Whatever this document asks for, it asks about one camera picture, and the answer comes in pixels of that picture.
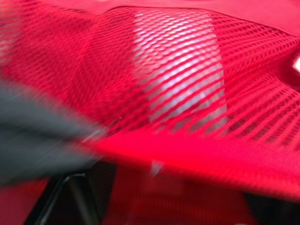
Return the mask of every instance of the red fabric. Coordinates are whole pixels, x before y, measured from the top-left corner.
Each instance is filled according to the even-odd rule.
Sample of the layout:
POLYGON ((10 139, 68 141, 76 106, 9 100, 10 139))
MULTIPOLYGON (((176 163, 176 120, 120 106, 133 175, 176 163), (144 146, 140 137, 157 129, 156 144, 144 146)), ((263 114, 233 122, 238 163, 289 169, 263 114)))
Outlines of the red fabric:
POLYGON ((240 192, 119 166, 104 225, 255 225, 240 192))
POLYGON ((299 0, 42 0, 60 7, 84 10, 100 15, 122 6, 152 8, 198 8, 222 13, 274 27, 300 36, 299 0))
MULTIPOLYGON (((0 65, 2 77, 110 126, 115 135, 92 150, 141 170, 125 187, 136 194, 128 191, 132 198, 125 211, 115 207, 122 179, 134 172, 118 172, 109 215, 118 212, 135 224, 152 215, 173 223, 175 206, 185 204, 190 210, 178 213, 178 220, 187 224, 239 223, 241 218, 251 223, 240 194, 231 191, 220 195, 231 199, 232 208, 206 209, 198 193, 192 206, 188 192, 169 188, 176 197, 165 200, 164 189, 156 196, 156 211, 144 195, 149 182, 154 193, 165 182, 147 176, 153 161, 162 163, 166 174, 184 176, 172 181, 176 188, 207 192, 201 180, 299 199, 300 82, 293 62, 300 38, 291 30, 203 9, 118 7, 93 15, 35 0, 17 2, 20 23, 4 37, 16 29, 20 36, 9 46, 10 54, 2 55, 7 62, 0 65), (218 215, 224 220, 214 219, 218 215)), ((213 189, 208 196, 223 193, 213 189)), ((6 212, 3 203, 0 208, 6 212)), ((15 224, 28 212, 20 209, 23 216, 15 224)))
POLYGON ((28 182, 0 190, 0 224, 22 225, 47 181, 28 182))

